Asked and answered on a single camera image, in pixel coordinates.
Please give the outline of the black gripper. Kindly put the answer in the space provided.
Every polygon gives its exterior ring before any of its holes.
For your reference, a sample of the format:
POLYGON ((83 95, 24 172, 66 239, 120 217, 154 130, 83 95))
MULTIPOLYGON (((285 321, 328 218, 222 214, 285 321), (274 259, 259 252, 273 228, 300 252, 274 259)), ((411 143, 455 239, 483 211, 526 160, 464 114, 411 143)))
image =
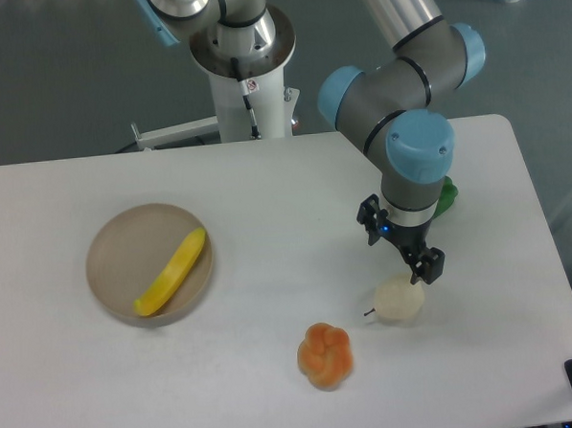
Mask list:
POLYGON ((384 237, 400 251, 411 268, 410 282, 413 285, 419 281, 432 284, 443 274, 446 254, 441 249, 429 249, 426 245, 431 220, 414 227, 393 223, 388 211, 380 206, 378 196, 371 194, 360 203, 356 221, 367 232, 369 246, 384 237))

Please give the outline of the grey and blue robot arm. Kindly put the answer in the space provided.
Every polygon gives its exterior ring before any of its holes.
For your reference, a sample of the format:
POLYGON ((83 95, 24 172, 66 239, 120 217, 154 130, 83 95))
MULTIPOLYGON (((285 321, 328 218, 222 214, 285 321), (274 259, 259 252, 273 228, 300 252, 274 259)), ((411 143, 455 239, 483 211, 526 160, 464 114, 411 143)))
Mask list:
MULTIPOLYGON (((267 0, 136 0, 167 44, 186 42, 210 82, 225 143, 283 138, 292 132, 284 69, 294 54, 288 17, 267 0)), ((319 91, 324 119, 382 175, 357 221, 370 243, 385 239, 410 266, 412 282, 432 283, 445 255, 426 244, 453 159, 455 136, 429 110, 485 64, 476 30, 447 22, 434 0, 364 0, 394 59, 364 72, 337 69, 319 91)))

